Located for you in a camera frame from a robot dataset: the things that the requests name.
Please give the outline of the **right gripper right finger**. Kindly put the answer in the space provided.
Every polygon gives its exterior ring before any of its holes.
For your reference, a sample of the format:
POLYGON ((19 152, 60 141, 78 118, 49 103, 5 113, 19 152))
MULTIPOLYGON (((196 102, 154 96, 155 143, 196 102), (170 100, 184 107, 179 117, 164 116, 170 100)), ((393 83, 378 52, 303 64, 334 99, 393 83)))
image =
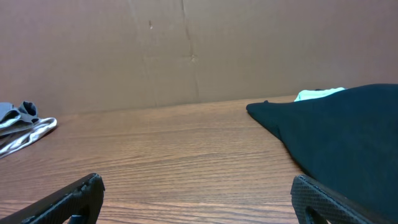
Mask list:
POLYGON ((300 224, 394 224, 307 175, 294 177, 290 194, 300 224))

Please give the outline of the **grey shorts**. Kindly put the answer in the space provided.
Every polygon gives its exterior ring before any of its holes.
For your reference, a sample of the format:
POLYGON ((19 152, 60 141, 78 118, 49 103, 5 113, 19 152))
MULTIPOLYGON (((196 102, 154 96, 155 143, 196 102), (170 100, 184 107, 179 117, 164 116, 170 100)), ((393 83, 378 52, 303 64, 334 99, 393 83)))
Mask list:
POLYGON ((37 108, 33 102, 23 101, 19 107, 15 107, 12 103, 1 102, 2 133, 22 131, 38 120, 37 108))

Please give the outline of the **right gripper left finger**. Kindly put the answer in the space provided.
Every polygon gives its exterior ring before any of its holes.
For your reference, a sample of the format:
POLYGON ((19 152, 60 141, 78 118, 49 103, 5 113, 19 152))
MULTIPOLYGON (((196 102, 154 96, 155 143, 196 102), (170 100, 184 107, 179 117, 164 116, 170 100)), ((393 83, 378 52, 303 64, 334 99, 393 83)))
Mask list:
POLYGON ((1 224, 96 224, 104 199, 101 176, 88 174, 18 212, 1 219, 1 224))

